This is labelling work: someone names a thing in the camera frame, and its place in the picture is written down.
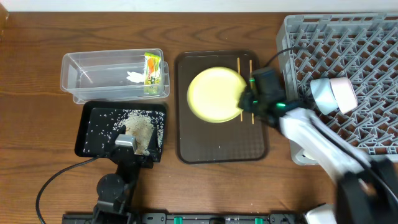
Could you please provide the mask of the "wooden chopstick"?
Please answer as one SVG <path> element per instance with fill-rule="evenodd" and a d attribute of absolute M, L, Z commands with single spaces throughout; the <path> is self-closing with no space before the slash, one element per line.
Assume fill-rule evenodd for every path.
<path fill-rule="evenodd" d="M 250 89 L 253 89 L 253 81 L 252 81 L 252 60 L 249 60 L 249 84 L 250 84 Z M 254 124 L 254 114 L 251 113 L 251 122 Z"/>
<path fill-rule="evenodd" d="M 241 76 L 241 64 L 240 64 L 240 58 L 237 58 L 237 68 L 238 68 L 238 74 Z M 243 122 L 243 112 L 240 113 L 240 120 Z"/>

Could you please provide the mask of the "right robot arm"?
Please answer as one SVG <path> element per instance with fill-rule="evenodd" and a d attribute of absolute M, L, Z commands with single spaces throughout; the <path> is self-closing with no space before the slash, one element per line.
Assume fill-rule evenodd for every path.
<path fill-rule="evenodd" d="M 244 90 L 238 106 L 297 143 L 336 185 L 336 203 L 305 213 L 307 223 L 397 223 L 397 173 L 388 159 L 373 159 L 283 92 Z"/>

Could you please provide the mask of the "white cup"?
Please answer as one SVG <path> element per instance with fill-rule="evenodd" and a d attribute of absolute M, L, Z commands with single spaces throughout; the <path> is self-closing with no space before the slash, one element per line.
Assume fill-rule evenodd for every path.
<path fill-rule="evenodd" d="M 315 159 L 310 155 L 310 153 L 309 153 L 308 150 L 303 150 L 302 155 L 303 155 L 304 157 L 306 157 L 307 159 L 310 159 L 310 160 L 313 160 L 313 161 L 315 160 Z"/>

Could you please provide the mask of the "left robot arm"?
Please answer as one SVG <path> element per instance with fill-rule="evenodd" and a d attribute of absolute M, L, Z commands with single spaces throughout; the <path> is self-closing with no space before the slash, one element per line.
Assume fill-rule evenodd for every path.
<path fill-rule="evenodd" d="M 105 158 L 113 161 L 118 167 L 115 173 L 104 175 L 98 182 L 96 191 L 98 200 L 93 210 L 92 224 L 142 223 L 141 215 L 131 208 L 131 200 L 142 168 L 151 169 L 159 162 L 157 130 L 147 135 L 149 154 L 138 155 L 136 138 L 126 134 L 123 125 L 105 145 Z"/>

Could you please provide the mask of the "green yellow snack wrapper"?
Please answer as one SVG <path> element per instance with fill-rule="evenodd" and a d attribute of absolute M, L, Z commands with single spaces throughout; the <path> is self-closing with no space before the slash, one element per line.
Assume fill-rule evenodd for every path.
<path fill-rule="evenodd" d="M 159 55 L 145 53 L 144 66 L 144 93 L 155 95 L 161 83 L 160 70 L 161 57 Z"/>

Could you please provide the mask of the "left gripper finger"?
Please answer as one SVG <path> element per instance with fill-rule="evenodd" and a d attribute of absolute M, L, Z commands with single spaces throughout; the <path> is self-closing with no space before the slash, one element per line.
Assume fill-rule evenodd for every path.
<path fill-rule="evenodd" d="M 115 149 L 120 145 L 120 140 L 126 133 L 126 126 L 122 125 L 115 133 L 113 133 L 107 143 L 107 149 Z"/>
<path fill-rule="evenodd" d="M 150 137 L 150 141 L 147 146 L 147 151 L 151 157 L 159 156 L 159 145 L 158 145 L 158 136 L 157 136 L 157 128 L 153 129 L 152 135 Z"/>

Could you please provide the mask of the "white tissue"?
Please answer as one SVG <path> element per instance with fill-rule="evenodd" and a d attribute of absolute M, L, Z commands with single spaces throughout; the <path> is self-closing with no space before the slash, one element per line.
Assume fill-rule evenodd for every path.
<path fill-rule="evenodd" d="M 127 72 L 126 78 L 130 82 L 133 82 L 133 83 L 144 83 L 145 82 L 145 75 L 143 73 Z"/>

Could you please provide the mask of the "blue bowl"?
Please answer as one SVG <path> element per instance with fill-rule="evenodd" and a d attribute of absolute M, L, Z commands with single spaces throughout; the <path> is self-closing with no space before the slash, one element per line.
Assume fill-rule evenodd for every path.
<path fill-rule="evenodd" d="M 310 90 L 316 106 L 324 115 L 328 115 L 338 108 L 335 96 L 331 89 L 330 79 L 321 78 L 310 82 Z"/>

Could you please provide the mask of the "yellow plate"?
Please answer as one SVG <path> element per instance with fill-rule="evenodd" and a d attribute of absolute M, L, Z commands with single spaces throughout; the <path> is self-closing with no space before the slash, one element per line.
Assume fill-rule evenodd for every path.
<path fill-rule="evenodd" d="M 196 117 L 209 123 L 224 123 L 243 112 L 238 103 L 246 87 L 238 72 L 226 67 L 208 68 L 189 84 L 187 103 Z"/>

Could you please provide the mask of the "pink bowl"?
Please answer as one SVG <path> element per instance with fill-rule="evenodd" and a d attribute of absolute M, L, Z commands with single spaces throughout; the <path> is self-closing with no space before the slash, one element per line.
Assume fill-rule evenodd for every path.
<path fill-rule="evenodd" d="M 358 106 L 353 85 L 348 78 L 332 78 L 330 84 L 338 108 L 343 114 L 350 112 Z"/>

